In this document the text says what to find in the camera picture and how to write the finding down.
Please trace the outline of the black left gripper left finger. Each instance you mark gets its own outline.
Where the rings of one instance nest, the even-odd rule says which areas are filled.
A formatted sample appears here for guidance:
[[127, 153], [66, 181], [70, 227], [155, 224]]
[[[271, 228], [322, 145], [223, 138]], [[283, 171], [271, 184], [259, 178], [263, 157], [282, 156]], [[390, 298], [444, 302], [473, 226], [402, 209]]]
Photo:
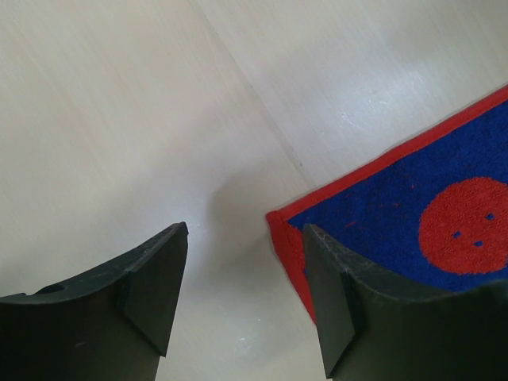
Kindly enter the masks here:
[[4, 380], [153, 380], [167, 355], [187, 225], [35, 294], [1, 299]]

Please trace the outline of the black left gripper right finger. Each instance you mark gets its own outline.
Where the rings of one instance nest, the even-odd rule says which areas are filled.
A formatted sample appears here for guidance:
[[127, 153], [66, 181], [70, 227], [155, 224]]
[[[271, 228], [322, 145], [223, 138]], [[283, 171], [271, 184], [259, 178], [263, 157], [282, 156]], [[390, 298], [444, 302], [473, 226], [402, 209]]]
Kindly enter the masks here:
[[306, 275], [331, 380], [504, 380], [507, 283], [447, 292], [398, 275], [316, 225]]

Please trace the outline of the red and blue cloth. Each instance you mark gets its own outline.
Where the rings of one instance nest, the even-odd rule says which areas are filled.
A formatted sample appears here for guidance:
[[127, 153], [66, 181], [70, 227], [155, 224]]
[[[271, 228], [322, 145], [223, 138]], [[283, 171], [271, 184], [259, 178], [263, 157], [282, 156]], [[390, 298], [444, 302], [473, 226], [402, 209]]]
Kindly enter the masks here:
[[267, 214], [275, 252], [309, 313], [302, 233], [316, 225], [414, 281], [465, 291], [507, 277], [507, 90]]

